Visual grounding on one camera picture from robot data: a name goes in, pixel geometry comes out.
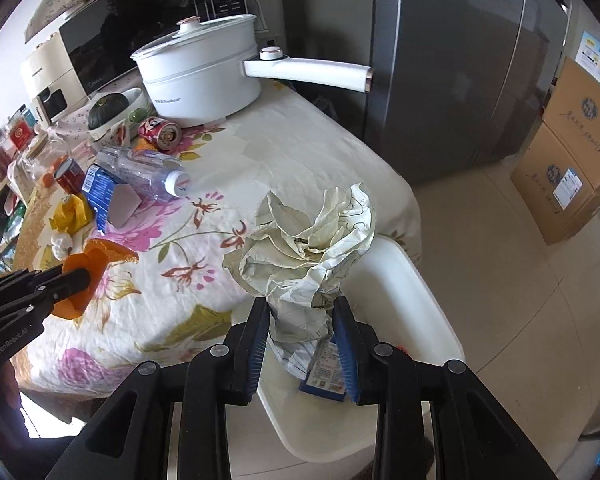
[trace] metal screw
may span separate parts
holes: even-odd
[[[157,370],[157,366],[155,365],[155,363],[152,363],[151,361],[145,361],[138,367],[138,373],[140,375],[151,375],[156,370]]]
[[[394,349],[391,345],[388,345],[387,343],[378,343],[376,346],[374,346],[374,352],[376,353],[376,355],[388,357],[389,355],[394,353]]]
[[[229,347],[227,345],[219,344],[211,347],[211,355],[213,357],[222,357],[229,353]]]
[[[464,374],[464,371],[466,370],[466,365],[458,359],[451,359],[451,361],[446,364],[446,367],[455,374]]]

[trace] floral tablecloth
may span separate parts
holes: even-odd
[[[315,217],[328,187],[363,182],[377,211],[377,229],[409,256],[420,257],[420,213],[410,186],[359,139],[277,82],[217,126],[187,128],[174,152],[192,176],[188,196],[166,205],[143,203],[120,229],[88,226],[79,250],[102,236],[139,253],[137,264],[107,269],[85,314],[50,316],[44,333],[18,355],[28,389],[97,397],[110,394],[143,360],[190,360],[244,320],[253,298],[222,268],[241,247],[256,209],[273,190],[287,205]],[[57,190],[48,216],[62,197]],[[53,260],[46,225],[32,266]]]

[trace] finger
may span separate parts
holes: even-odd
[[[16,370],[10,361],[0,369],[0,386],[4,391],[4,396],[7,399],[7,404],[14,410],[19,410],[22,403],[20,401],[20,388],[16,381]]]

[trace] yellow crumpled wrapper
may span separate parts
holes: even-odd
[[[75,235],[93,220],[93,210],[86,197],[70,194],[65,196],[56,207],[53,218],[49,219],[51,228],[61,233]]]

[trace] microwave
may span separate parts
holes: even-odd
[[[131,54],[178,30],[177,22],[201,22],[246,14],[245,0],[92,0],[61,25],[59,33],[85,94],[136,67]]]

